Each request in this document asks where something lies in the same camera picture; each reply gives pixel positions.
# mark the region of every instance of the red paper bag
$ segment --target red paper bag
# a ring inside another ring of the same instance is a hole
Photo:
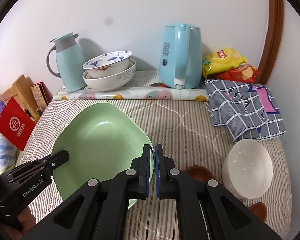
[[[11,98],[0,115],[2,135],[23,151],[34,127],[34,121],[23,111],[16,100]]]

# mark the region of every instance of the brown bowl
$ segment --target brown bowl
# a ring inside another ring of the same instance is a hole
[[[214,179],[213,174],[207,168],[200,165],[193,165],[184,169],[184,172],[188,173],[192,179],[200,180],[203,182],[209,179]]]
[[[257,202],[253,204],[249,209],[258,217],[260,218],[263,222],[266,221],[267,218],[267,206],[262,203],[262,202]]]

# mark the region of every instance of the wooden chair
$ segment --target wooden chair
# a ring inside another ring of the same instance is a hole
[[[12,87],[0,94],[0,97],[7,103],[10,98],[14,98],[22,109],[27,109],[34,118],[34,122],[37,123],[40,116],[37,112],[37,103],[32,95],[30,84],[26,80],[24,75],[18,77],[18,79],[12,84]]]

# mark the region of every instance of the yellow chip bag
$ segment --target yellow chip bag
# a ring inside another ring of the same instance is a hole
[[[206,78],[208,75],[235,69],[240,64],[248,62],[249,61],[236,50],[226,48],[209,54],[202,60],[202,73]]]

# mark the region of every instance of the gray plaid cloth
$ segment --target gray plaid cloth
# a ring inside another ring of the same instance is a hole
[[[205,87],[212,122],[226,125],[234,141],[265,140],[286,132],[268,87],[227,80],[205,80]]]

